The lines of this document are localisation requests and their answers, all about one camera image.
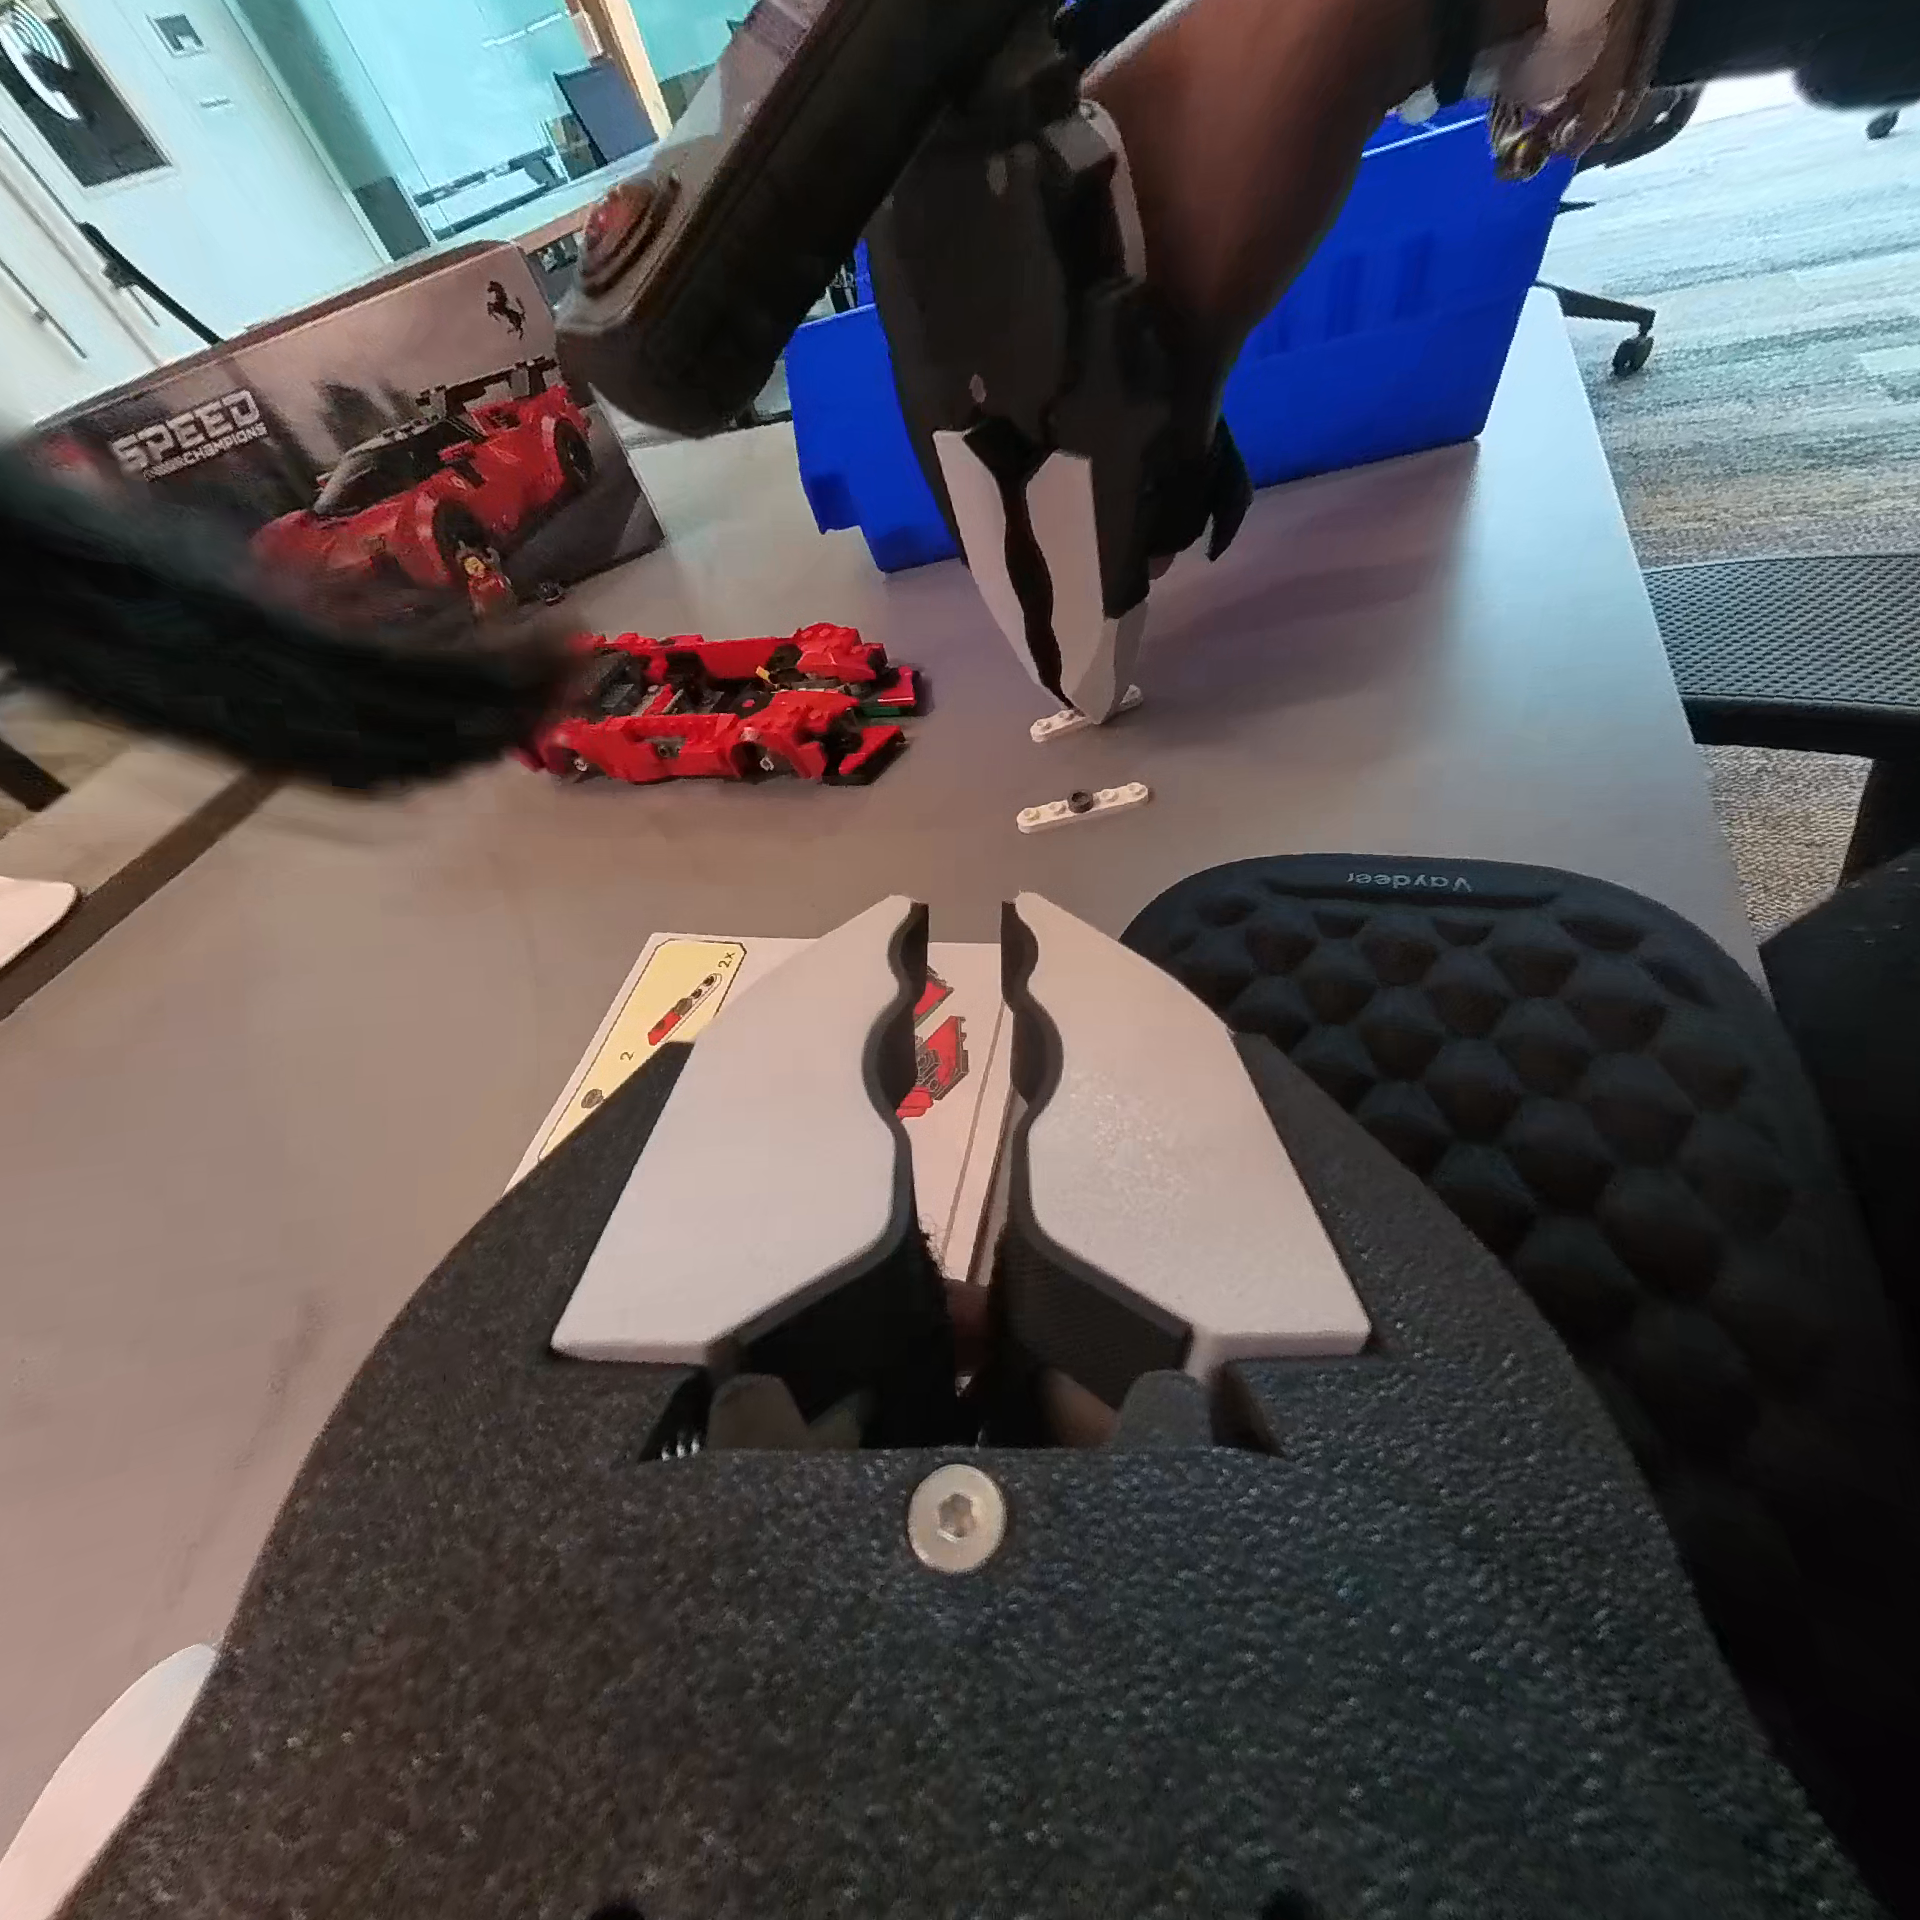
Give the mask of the black wristband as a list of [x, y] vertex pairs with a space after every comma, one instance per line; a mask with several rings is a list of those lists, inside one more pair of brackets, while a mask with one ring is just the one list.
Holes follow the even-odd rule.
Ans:
[[1478, 96], [1475, 75], [1484, 67], [1486, 48], [1499, 44], [1502, 36], [1489, 31], [1484, 3], [1428, 3], [1426, 26], [1431, 32], [1426, 89], [1431, 108], [1440, 112]]

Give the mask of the white flat stand base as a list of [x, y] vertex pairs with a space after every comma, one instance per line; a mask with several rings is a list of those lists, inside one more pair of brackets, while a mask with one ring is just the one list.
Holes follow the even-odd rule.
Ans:
[[80, 888], [72, 881], [0, 879], [0, 970], [11, 970], [24, 955], [48, 939], [79, 908]]

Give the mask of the blue plastic bin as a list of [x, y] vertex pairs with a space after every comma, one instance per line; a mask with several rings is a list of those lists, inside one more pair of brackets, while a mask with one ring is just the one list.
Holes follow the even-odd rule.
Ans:
[[1497, 385], [1568, 170], [1504, 179], [1481, 110], [1384, 122], [1340, 219], [1369, 376], [1426, 403]]
[[[1225, 418], [1252, 483], [1266, 489], [1478, 438], [1516, 326], [1508, 303], [1444, 299], [1431, 233], [1318, 259], [1231, 378]], [[884, 575], [954, 561], [875, 306], [803, 326], [785, 378], [819, 529], [862, 535]]]

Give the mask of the blue office chair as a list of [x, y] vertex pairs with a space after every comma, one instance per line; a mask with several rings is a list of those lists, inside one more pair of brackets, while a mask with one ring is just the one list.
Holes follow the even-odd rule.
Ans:
[[554, 83], [598, 167], [610, 167], [657, 145], [650, 112], [614, 60], [602, 56], [586, 67], [558, 72]]

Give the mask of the black mesh office chair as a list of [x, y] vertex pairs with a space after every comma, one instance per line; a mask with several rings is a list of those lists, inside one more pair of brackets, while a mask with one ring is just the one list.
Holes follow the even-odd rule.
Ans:
[[1649, 601], [1703, 747], [1919, 755], [1919, 556], [1650, 568]]

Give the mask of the office chair wheeled base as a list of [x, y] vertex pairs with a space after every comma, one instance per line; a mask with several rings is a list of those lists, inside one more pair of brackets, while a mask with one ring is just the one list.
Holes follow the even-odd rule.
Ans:
[[1618, 332], [1611, 360], [1614, 378], [1636, 378], [1649, 367], [1657, 330], [1654, 306], [1585, 292], [1547, 279], [1538, 279], [1536, 286], [1555, 299], [1564, 321], [1604, 326]]

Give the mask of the person's right hand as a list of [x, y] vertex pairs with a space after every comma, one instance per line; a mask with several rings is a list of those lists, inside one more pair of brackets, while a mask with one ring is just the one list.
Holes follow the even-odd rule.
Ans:
[[1475, 20], [1475, 4], [1168, 4], [1087, 73], [1083, 96], [1121, 134], [1176, 406], [1200, 441], [1367, 137]]

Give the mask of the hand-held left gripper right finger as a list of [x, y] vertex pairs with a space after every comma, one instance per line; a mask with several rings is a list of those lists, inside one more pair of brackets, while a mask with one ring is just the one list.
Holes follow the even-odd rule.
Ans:
[[999, 1299], [1047, 1370], [1359, 1355], [1372, 1321], [1234, 1034], [1057, 903], [1001, 910]]

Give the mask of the building instruction booklet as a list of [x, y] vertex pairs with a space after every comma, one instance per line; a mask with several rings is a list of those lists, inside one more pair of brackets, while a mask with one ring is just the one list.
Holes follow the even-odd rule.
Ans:
[[[659, 932], [511, 1177], [550, 1160], [666, 1043], [696, 1043], [803, 939]], [[951, 1283], [986, 1284], [993, 1192], [1014, 1118], [1011, 1032], [994, 944], [934, 944], [916, 1007], [916, 1086], [899, 1118], [915, 1147], [920, 1224]]]

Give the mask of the toy car cardboard box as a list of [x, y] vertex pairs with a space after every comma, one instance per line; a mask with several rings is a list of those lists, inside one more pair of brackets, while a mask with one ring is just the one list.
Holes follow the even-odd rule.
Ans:
[[62, 480], [198, 520], [278, 586], [480, 617], [666, 539], [614, 424], [558, 360], [511, 246], [471, 246], [48, 418]]

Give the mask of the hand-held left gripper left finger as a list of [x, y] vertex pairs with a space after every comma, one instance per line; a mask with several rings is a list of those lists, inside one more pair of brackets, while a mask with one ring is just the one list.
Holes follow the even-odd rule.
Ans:
[[720, 1360], [916, 1244], [899, 1106], [916, 1086], [922, 993], [913, 897], [732, 990], [689, 1048], [554, 1352]]

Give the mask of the phone icon wall sign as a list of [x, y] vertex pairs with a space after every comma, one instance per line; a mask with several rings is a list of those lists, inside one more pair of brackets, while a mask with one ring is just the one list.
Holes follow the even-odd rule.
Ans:
[[2, 4], [2, 89], [80, 188], [171, 164], [58, 4]]

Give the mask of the red brick toy car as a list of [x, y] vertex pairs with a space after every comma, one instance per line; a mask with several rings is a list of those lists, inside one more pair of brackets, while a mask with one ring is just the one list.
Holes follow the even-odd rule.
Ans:
[[928, 680], [857, 630], [579, 638], [577, 697], [516, 756], [563, 783], [868, 784], [928, 712]]

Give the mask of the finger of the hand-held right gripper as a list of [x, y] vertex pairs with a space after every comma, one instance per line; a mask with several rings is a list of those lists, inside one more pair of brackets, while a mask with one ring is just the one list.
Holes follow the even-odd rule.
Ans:
[[1136, 689], [1145, 601], [1108, 610], [1087, 456], [1051, 450], [1031, 475], [1031, 500], [1042, 576], [1031, 640], [1036, 674], [1065, 708], [1090, 728], [1107, 728]]
[[1026, 511], [1040, 470], [1034, 441], [1009, 424], [939, 427], [931, 435], [948, 522], [962, 559], [1016, 658], [1057, 705], [1067, 706], [1062, 646], [1051, 630], [1049, 568]]

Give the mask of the white rounded plate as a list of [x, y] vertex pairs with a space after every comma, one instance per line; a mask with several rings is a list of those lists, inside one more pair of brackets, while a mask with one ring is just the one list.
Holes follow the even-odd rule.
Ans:
[[51, 1919], [127, 1822], [218, 1665], [194, 1644], [144, 1672], [72, 1746], [2, 1856], [2, 1915]]

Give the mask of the person's dark braided hair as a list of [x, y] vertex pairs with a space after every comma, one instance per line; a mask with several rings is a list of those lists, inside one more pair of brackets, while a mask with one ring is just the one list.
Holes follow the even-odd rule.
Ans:
[[348, 794], [535, 743], [584, 684], [545, 616], [278, 575], [216, 518], [2, 458], [6, 674], [111, 728]]

